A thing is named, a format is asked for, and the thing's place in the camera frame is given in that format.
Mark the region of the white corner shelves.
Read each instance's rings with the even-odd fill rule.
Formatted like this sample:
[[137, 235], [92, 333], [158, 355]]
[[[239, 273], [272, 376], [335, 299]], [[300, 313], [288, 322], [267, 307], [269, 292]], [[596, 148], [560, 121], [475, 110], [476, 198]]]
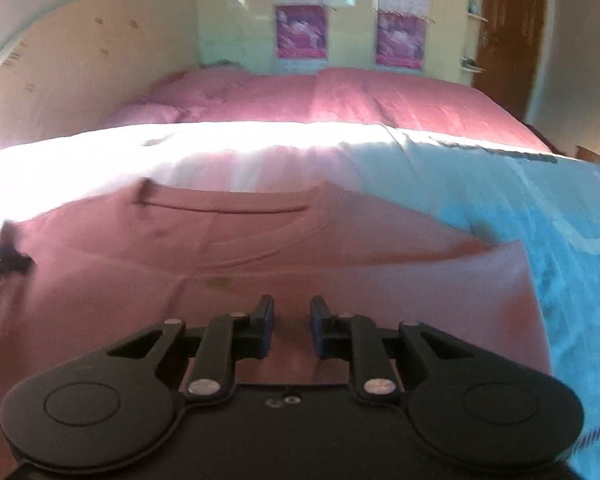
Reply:
[[466, 32], [463, 53], [460, 56], [460, 72], [472, 78], [483, 73], [478, 64], [478, 51], [483, 27], [489, 23], [483, 14], [483, 0], [466, 0]]

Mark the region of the pink long-sleeve sweater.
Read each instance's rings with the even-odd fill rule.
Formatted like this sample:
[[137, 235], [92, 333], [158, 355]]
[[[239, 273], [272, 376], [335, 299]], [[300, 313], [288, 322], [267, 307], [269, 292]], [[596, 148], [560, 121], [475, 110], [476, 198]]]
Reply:
[[[411, 318], [550, 371], [520, 243], [464, 231], [329, 182], [300, 192], [167, 188], [149, 180], [3, 228], [32, 270], [0, 282], [0, 403], [40, 370], [166, 318], [203, 326], [275, 301], [270, 355], [242, 382], [343, 382], [311, 351], [320, 296], [337, 313], [393, 327]], [[0, 429], [0, 479], [12, 456]]]

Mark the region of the brown wooden door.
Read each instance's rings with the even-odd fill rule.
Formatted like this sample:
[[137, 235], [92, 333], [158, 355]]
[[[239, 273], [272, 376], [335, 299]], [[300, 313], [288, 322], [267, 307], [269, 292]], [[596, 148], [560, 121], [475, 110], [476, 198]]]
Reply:
[[527, 113], [542, 46], [546, 0], [482, 0], [472, 86], [521, 122]]

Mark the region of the cream glossy wardrobe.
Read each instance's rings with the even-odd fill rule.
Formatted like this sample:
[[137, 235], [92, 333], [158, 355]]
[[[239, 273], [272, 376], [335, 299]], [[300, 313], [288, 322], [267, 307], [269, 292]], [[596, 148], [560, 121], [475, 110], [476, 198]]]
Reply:
[[[196, 0], [201, 63], [230, 61], [256, 74], [279, 74], [275, 53], [275, 0]], [[378, 0], [327, 0], [327, 67], [375, 67]], [[430, 0], [426, 77], [468, 84], [460, 72], [466, 0]]]

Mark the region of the lower left pink poster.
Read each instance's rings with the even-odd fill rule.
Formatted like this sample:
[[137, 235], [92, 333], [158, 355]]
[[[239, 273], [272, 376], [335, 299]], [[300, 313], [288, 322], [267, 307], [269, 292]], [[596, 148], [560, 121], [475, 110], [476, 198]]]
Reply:
[[328, 65], [326, 8], [312, 4], [276, 6], [275, 53], [280, 74], [324, 70]]

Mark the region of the blue patterned bed sheet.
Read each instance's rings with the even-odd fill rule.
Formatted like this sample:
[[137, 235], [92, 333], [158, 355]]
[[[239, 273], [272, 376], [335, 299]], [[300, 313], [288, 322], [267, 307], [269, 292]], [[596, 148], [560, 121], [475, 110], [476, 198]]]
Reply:
[[419, 212], [498, 247], [520, 243], [550, 371], [577, 393], [570, 464], [600, 479], [600, 166], [381, 126], [203, 122], [102, 129], [0, 151], [5, 224], [138, 181], [289, 193], [325, 182]]

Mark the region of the pink folded blanket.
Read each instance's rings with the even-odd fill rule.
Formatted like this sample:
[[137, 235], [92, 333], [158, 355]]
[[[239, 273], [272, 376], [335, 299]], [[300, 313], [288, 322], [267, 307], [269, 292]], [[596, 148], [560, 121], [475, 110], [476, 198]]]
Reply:
[[352, 122], [426, 131], [548, 153], [528, 127], [482, 92], [437, 79], [355, 68], [264, 76], [236, 68], [179, 73], [140, 99], [183, 122]]

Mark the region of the pink pillow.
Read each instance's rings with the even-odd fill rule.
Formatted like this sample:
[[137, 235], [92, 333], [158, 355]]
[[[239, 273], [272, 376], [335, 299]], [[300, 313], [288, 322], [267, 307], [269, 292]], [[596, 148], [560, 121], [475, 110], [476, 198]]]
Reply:
[[119, 108], [102, 124], [104, 128], [116, 128], [147, 124], [175, 124], [182, 111], [174, 106], [156, 103], [132, 103]]

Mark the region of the cream curved headboard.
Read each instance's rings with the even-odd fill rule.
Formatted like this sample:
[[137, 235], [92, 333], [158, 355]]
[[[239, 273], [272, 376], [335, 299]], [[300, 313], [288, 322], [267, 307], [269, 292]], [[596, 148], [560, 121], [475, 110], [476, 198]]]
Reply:
[[0, 150], [99, 128], [196, 48], [134, 0], [73, 0], [0, 52]]

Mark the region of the lower right pink poster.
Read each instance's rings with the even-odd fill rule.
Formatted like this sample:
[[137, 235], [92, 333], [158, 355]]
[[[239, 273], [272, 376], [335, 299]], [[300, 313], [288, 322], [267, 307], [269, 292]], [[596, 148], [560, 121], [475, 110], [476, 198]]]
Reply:
[[379, 12], [376, 64], [404, 70], [422, 70], [426, 38], [426, 18], [412, 14]]

